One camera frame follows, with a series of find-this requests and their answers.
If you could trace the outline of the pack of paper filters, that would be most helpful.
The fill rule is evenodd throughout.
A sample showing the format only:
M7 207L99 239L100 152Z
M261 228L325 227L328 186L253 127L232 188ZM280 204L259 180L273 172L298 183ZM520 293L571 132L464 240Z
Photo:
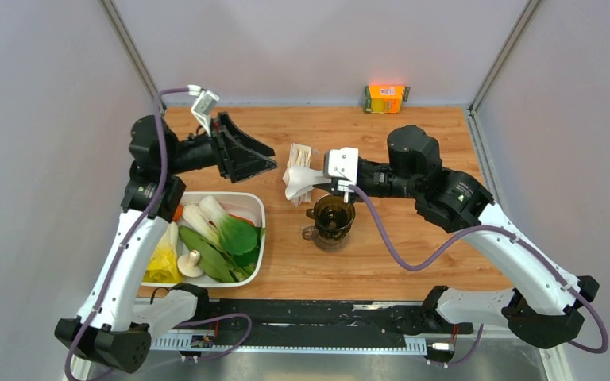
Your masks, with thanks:
M291 143L290 153L287 163L287 170L293 166L310 167L311 166L312 148L303 144ZM294 206L299 206L301 203L309 203L311 201L311 191L301 194L297 198L293 198L291 203Z

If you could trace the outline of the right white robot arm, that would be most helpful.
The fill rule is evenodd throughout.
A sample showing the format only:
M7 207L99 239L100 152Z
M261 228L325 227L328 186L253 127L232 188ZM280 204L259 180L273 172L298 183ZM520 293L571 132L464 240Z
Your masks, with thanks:
M419 216L449 234L450 244L465 241L512 283L501 291L436 286L423 301L423 325L432 332L461 323L493 325L537 348L576 345L585 314L594 313L599 283L551 260L519 230L485 186L444 165L439 142L420 127L394 129L386 142L385 163L363 159L357 148L328 151L319 188L345 202L364 202L393 257L398 252L373 199L410 198Z

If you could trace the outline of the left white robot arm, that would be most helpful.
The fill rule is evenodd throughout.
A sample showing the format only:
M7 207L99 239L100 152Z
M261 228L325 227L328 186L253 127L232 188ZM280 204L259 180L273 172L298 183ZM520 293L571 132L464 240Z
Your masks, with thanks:
M114 242L86 301L74 317L60 319L54 332L68 358L125 373L137 371L151 344L169 330L183 322L201 329L210 321L208 293L192 285L177 284L161 300L134 308L152 254L183 197L181 175L216 167L238 183L277 166L274 150L240 130L226 112L186 140L160 114L137 120L130 136L133 162Z

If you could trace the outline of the dark brown coffee dripper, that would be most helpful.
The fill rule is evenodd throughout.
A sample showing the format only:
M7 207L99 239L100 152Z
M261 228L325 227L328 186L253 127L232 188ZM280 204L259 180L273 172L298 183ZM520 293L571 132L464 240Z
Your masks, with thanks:
M303 239L313 241L317 238L324 242L342 243L356 218L356 209L342 196L328 194L307 209L305 215L313 225L303 229Z

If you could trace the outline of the white paper coffee filter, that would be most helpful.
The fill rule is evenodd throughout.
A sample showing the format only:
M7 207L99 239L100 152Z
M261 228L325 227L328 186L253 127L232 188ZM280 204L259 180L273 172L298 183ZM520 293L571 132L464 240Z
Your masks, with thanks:
M283 181L286 184L284 195L291 201L311 191L315 185L331 183L331 178L326 177L323 171L292 165L286 170Z

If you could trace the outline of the clear glass coffee server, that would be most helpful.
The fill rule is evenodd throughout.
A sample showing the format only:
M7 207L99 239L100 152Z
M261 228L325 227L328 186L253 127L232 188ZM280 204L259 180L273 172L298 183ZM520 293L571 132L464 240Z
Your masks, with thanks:
M302 238L312 242L318 249L324 252L340 252L349 246L351 236L345 235L343 238L325 238L319 234L319 231L312 225L303 229Z

